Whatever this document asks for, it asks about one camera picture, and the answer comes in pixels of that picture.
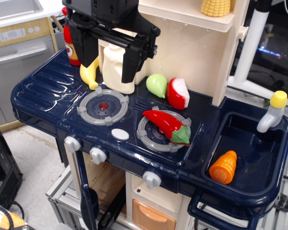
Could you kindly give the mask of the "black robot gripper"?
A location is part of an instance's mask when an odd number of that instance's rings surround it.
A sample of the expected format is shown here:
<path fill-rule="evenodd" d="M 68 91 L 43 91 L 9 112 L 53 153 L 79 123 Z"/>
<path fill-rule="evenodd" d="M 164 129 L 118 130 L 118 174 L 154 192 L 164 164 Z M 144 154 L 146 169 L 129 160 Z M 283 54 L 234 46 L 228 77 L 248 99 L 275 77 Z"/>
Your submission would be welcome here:
<path fill-rule="evenodd" d="M 64 0 L 67 22 L 78 60 L 89 67 L 98 57 L 98 40 L 125 48 L 122 83 L 131 83 L 156 54 L 160 29 L 145 19 L 137 0 Z"/>

